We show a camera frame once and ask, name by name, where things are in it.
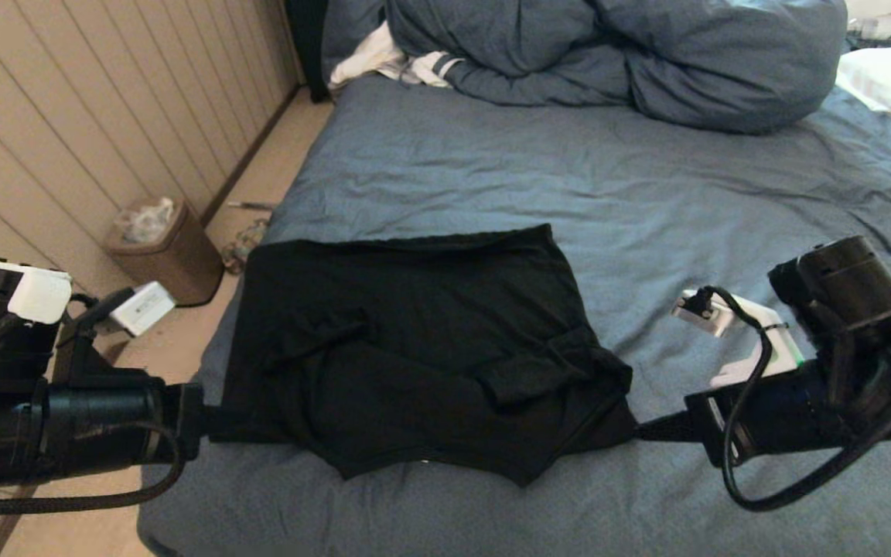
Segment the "black printed t-shirt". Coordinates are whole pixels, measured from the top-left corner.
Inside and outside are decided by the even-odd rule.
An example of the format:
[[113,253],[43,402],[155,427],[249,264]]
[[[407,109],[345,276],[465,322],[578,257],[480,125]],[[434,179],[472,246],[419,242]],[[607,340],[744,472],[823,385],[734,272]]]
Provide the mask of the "black printed t-shirt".
[[211,438],[293,444],[346,479],[431,460],[524,487],[633,439],[632,376],[548,224],[262,244]]

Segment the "bronze trash bin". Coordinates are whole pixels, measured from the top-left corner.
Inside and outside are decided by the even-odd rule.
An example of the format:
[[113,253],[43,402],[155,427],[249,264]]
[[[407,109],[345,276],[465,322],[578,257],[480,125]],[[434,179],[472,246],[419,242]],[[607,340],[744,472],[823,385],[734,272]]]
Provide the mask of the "bronze trash bin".
[[[142,198],[124,210],[160,197]],[[174,201],[176,211],[169,229],[159,240],[126,243],[113,223],[103,247],[135,283],[157,281],[169,290],[177,306],[204,306],[215,296],[225,268],[218,249],[188,205],[183,200],[169,198]]]

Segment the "green patterned slippers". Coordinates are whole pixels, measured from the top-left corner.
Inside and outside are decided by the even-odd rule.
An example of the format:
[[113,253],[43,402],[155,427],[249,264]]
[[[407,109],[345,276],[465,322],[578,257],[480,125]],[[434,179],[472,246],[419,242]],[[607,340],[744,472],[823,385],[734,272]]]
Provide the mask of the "green patterned slippers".
[[220,260],[227,274],[239,275],[247,265],[250,253],[261,243],[268,232],[269,219],[254,220],[220,249]]

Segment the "blue bed sheet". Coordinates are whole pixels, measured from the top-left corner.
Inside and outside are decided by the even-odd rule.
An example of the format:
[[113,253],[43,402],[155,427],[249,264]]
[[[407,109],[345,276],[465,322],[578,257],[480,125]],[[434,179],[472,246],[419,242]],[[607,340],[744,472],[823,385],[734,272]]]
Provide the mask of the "blue bed sheet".
[[[337,100],[268,241],[541,223],[601,341],[634,367],[633,412],[667,415],[753,341],[670,317],[680,289],[715,283],[778,307],[774,265],[852,235],[891,271],[891,118],[835,89],[788,128],[736,136],[365,77]],[[159,557],[891,557],[891,442],[770,514],[733,504],[690,445],[562,458],[519,489],[439,464],[344,482],[292,446],[207,444],[142,508],[138,535]]]

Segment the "crumpled blue duvet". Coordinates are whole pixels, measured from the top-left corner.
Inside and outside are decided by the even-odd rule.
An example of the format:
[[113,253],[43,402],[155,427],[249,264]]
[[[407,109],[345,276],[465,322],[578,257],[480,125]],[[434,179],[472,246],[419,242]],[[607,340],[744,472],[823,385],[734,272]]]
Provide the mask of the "crumpled blue duvet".
[[468,97],[763,134],[828,97],[847,15],[845,0],[329,0],[323,75],[388,22],[409,56],[462,57],[446,80]]

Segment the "black bedside furniture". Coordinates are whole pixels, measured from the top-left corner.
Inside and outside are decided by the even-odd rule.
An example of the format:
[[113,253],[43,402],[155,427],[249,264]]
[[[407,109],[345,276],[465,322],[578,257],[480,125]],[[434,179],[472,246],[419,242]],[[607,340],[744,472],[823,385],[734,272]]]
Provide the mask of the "black bedside furniture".
[[329,0],[282,0],[311,102],[329,98],[323,75],[322,50]]

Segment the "white striped garment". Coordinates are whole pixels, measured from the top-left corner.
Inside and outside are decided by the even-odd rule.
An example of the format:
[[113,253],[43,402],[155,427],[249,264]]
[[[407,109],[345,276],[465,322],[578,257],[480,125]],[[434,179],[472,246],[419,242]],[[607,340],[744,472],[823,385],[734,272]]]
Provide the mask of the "white striped garment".
[[446,74],[463,61],[447,52],[409,56],[394,41],[388,22],[382,22],[362,39],[351,56],[333,68],[326,85],[330,91],[339,91],[358,77],[379,74],[405,85],[450,88]]

